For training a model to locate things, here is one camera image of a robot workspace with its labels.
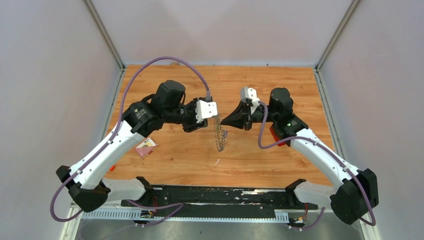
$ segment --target gray floor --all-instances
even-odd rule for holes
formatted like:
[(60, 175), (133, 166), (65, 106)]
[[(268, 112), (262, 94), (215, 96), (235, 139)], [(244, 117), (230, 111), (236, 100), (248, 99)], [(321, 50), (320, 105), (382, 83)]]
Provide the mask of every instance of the gray floor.
[[(318, 214), (308, 214), (309, 224)], [(100, 240), (133, 225), (128, 220), (81, 220), (83, 240)], [(325, 213), (315, 228), (297, 232), (277, 223), (224, 223), (168, 221), (146, 228), (129, 227), (111, 235), (108, 240), (363, 240), (359, 224), (346, 225), (333, 213)]]

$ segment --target robotic arm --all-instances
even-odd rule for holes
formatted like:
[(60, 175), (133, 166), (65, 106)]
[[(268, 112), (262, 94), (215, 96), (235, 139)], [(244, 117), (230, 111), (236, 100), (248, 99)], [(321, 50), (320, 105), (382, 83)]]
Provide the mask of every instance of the robotic arm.
[[(272, 122), (270, 131), (274, 139), (287, 139), (279, 146), (286, 144), (301, 152), (330, 180), (332, 186), (313, 184), (305, 179), (295, 181), (285, 188), (296, 197), (294, 201), (331, 208), (346, 224), (354, 223), (368, 212), (367, 201), (371, 208), (378, 205), (376, 175), (370, 169), (361, 171), (346, 162), (320, 141), (308, 125), (293, 113), (293, 99), (286, 88), (274, 88), (266, 106), (260, 104), (256, 90), (250, 87), (241, 89), (240, 98), (239, 105), (222, 120), (222, 125), (248, 131), (252, 128), (252, 123), (261, 123), (266, 118), (266, 122)], [(266, 149), (274, 145), (260, 147)]]
[[(155, 94), (132, 103), (122, 114), (119, 129), (115, 126), (83, 159), (71, 167), (61, 166), (57, 169), (56, 175), (62, 183), (78, 173), (66, 187), (72, 199), (84, 212), (94, 211), (105, 202), (138, 200), (149, 191), (151, 186), (143, 177), (132, 180), (103, 178), (109, 168), (136, 143), (153, 131), (161, 129), (164, 123), (181, 124), (182, 129), (190, 133), (207, 127), (207, 119), (218, 115), (217, 104), (212, 101), (212, 97), (194, 98), (184, 104), (185, 91), (186, 88), (179, 82), (167, 80), (161, 83)], [(114, 132), (115, 138), (110, 141)], [(79, 171), (79, 168), (105, 144), (108, 144), (107, 147), (95, 156), (83, 171)]]

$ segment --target wooden tabletop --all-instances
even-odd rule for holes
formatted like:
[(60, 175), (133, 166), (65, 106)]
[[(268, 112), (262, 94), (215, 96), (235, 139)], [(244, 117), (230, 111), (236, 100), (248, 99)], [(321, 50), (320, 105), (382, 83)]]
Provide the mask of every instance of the wooden tabletop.
[[(118, 120), (119, 105), (125, 87), (139, 65), (126, 69), (117, 103), (111, 117), (109, 131)], [(321, 98), (312, 68), (300, 67), (243, 67), (197, 66), (209, 84), (213, 100), (217, 102), (221, 119), (239, 104), (240, 89), (244, 86), (257, 90), (258, 97), (268, 102), (270, 92), (285, 87), (294, 100), (294, 112), (328, 146), (333, 147)], [(124, 110), (149, 94), (154, 94), (160, 83), (175, 80), (186, 88), (186, 103), (204, 97), (205, 87), (190, 69), (183, 65), (153, 65), (147, 67), (134, 81), (125, 99)], [(274, 139), (265, 128), (262, 144)], [(145, 177), (151, 184), (200, 185), (231, 187), (284, 188), (303, 178), (317, 184), (330, 185), (318, 168), (296, 150), (287, 146), (269, 149), (258, 147), (260, 124), (250, 131), (223, 126), (228, 130), (225, 149), (218, 152), (215, 144), (213, 121), (209, 127), (191, 133), (181, 125), (165, 123), (150, 137), (159, 147), (142, 159), (129, 150), (106, 174), (110, 179)]]

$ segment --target red object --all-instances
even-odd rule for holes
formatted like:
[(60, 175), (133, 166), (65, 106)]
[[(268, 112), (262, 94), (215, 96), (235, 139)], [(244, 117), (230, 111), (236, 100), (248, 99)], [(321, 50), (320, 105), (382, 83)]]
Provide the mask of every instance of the red object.
[[(280, 141), (280, 140), (281, 140), (281, 139), (279, 139), (279, 138), (277, 137), (276, 133), (274, 132), (273, 126), (271, 126), (271, 127), (269, 128), (269, 130), (271, 131), (271, 134), (272, 134), (272, 136), (274, 137), (275, 142), (278, 142), (278, 141)], [(282, 142), (282, 143), (278, 144), (278, 146), (279, 146), (279, 147), (281, 147), (281, 146), (283, 146), (284, 144), (286, 144), (286, 143), (285, 143), (285, 142)]]

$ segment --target white wall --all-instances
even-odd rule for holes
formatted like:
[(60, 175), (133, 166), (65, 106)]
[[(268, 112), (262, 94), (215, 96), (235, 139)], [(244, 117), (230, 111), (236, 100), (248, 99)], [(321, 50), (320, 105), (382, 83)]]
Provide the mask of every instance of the white wall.
[[(58, 239), (55, 171), (103, 133), (119, 70), (80, 0), (0, 7), (0, 239)], [(66, 217), (64, 191), (56, 211)]]
[(351, 0), (93, 0), (126, 64), (315, 65)]
[(364, 0), (322, 75), (343, 151), (378, 179), (384, 240), (423, 239), (424, 1)]

